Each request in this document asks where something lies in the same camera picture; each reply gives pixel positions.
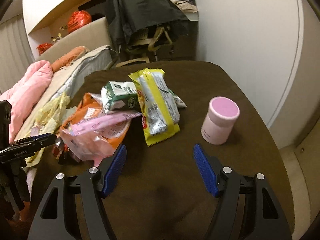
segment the desk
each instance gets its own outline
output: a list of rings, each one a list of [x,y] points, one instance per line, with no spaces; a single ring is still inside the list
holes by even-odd
[[[152,147],[144,141],[141,120],[132,121],[123,142],[128,150],[127,161],[116,189],[103,200],[118,240],[203,239],[218,200],[206,191],[193,159],[196,143],[240,174],[263,173],[293,231],[292,193],[277,147],[249,100],[219,66],[196,61],[163,61],[95,72],[85,78],[71,106],[76,106],[84,93],[100,93],[110,80],[130,81],[129,73],[145,67],[163,69],[168,87],[188,108],[180,110],[180,132]],[[231,98],[240,108],[233,131],[221,146],[207,143],[200,133],[209,101],[215,96]],[[34,181],[32,211],[55,174],[77,175],[90,165],[86,162],[59,166],[52,154],[44,154]],[[85,230],[81,212],[78,218],[81,229]]]

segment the orange pillow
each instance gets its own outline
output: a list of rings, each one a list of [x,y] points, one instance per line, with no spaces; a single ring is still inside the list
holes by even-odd
[[[72,49],[66,55],[63,55],[61,58],[58,58],[55,62],[51,64],[53,72],[57,72],[60,68],[64,66],[69,66],[71,61],[81,58],[87,52],[89,52],[89,49],[85,46],[79,46]]]

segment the headboard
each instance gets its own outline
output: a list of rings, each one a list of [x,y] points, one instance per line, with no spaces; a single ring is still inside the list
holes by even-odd
[[[89,50],[94,50],[103,45],[112,47],[111,39],[108,32],[107,19],[101,18],[93,21],[80,29],[68,34],[62,38],[51,48],[45,51],[36,61],[47,60],[53,63],[58,58],[62,57],[73,48],[85,46]]]

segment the grey curtain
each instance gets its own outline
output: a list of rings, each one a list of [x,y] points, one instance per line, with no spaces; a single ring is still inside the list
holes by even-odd
[[[0,24],[0,93],[12,88],[33,63],[23,15]]]

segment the yellow snack package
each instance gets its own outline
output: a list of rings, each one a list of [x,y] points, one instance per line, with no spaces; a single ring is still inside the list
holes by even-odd
[[[129,75],[137,89],[143,132],[148,146],[166,140],[180,131],[179,111],[163,76],[162,69],[148,68]]]

